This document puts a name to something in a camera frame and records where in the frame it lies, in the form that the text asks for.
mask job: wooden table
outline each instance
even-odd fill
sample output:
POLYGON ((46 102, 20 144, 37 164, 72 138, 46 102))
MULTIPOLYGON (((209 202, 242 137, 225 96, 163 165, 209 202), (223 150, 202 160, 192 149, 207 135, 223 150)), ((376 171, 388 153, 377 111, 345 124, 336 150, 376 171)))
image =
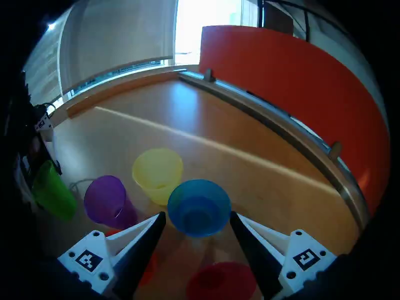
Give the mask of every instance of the wooden table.
MULTIPOLYGON (((62 178, 78 201, 73 220, 38 214, 47 254, 59 256, 93 223, 83 195, 93 179, 123 182, 140 221, 166 211, 132 179, 132 164, 150 148, 167 147, 183 160, 182 180, 211 180, 228 193, 232 209, 284 234, 303 229, 336 255, 351 250, 356 223, 328 180, 270 129, 219 98, 180 81, 166 81, 110 97, 55 129, 62 178)), ((220 233, 194 239, 167 224, 156 247, 158 270, 135 299, 184 299, 189 278, 213 262, 246 263, 228 224, 220 233)), ((254 299, 261 296, 257 290, 254 299)))

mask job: window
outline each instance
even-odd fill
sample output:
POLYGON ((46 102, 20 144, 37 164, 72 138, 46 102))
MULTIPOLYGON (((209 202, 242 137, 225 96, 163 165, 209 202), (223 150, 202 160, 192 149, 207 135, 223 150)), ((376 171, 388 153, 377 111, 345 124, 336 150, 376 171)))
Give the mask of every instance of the window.
POLYGON ((204 26, 257 27, 257 0, 179 0, 176 17, 175 63, 198 64, 204 26))
POLYGON ((148 62, 136 63, 133 65, 125 66, 125 67, 119 68, 117 70, 108 72, 106 74, 99 75, 99 76, 81 84, 80 86, 71 90, 71 95, 74 96, 74 95, 82 92, 83 90, 86 90, 86 89, 92 87, 95 84, 101 83, 107 79, 116 77, 118 75, 122 75, 122 74, 133 72, 133 71, 138 71, 138 70, 142 70, 142 69, 147 69, 147 68, 151 68, 151 67, 162 66, 164 64, 165 64, 164 60, 155 60, 155 61, 148 61, 148 62))

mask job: plastic cup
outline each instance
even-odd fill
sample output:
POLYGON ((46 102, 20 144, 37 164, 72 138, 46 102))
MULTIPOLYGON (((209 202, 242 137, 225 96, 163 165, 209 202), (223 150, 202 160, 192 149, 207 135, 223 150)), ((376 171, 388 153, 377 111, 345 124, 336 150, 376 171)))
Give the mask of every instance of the plastic cup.
POLYGON ((154 203, 165 206, 181 182, 183 169, 182 159, 176 152, 150 149, 134 161, 132 177, 154 203))
POLYGON ((124 230, 138 222, 124 185, 114 176, 102 176, 93 181, 83 202, 87 216, 95 223, 124 230))
POLYGON ((251 269, 238 262, 219 262, 197 272, 186 286, 188 300, 248 300, 257 282, 251 269))
POLYGON ((32 195, 46 211, 63 220, 72 219, 77 210, 77 201, 50 160, 45 161, 37 171, 32 195))
POLYGON ((194 238, 213 235, 228 222, 231 201, 214 182, 195 179, 182 183, 171 194, 168 215, 175 227, 194 238))
MULTIPOLYGON (((120 229, 110 229, 104 235, 106 237, 109 237, 109 236, 115 235, 121 231, 122 230, 120 230, 120 229)), ((142 286, 147 285, 152 280, 156 271, 157 271, 157 256, 155 253, 153 253, 153 255, 150 258, 150 261, 147 264, 146 269, 144 270, 144 273, 139 281, 138 286, 142 287, 142 286)))

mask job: red wall panel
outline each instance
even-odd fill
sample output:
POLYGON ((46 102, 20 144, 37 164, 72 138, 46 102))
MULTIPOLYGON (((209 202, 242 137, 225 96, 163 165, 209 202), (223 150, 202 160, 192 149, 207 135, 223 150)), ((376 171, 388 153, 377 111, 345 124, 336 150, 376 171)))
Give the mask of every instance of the red wall panel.
POLYGON ((203 28, 199 70, 250 91, 296 117, 340 157, 375 212, 390 172, 384 120, 363 84, 323 50, 288 34, 253 27, 203 28))

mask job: red plastic cup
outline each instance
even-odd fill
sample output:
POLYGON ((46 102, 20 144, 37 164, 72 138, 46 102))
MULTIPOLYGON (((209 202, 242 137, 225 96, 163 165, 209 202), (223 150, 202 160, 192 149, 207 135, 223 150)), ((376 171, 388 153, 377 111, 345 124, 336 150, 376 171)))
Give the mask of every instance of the red plastic cup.
POLYGON ((219 262, 197 272, 186 287, 188 300, 248 300, 256 290, 256 279, 247 265, 219 262))
MULTIPOLYGON (((122 230, 120 229, 110 229, 107 231, 104 235, 106 237, 115 235, 122 230)), ((141 277, 141 280, 139 281, 139 287, 145 286, 146 284, 149 283, 150 280, 152 280, 154 273, 157 270, 157 257, 156 254, 153 253, 153 255, 150 258, 150 261, 147 264, 146 270, 144 270, 143 276, 141 277)))
POLYGON ((93 181, 83 202, 87 216, 95 223, 124 230, 138 222, 124 185, 114 176, 106 175, 93 181))

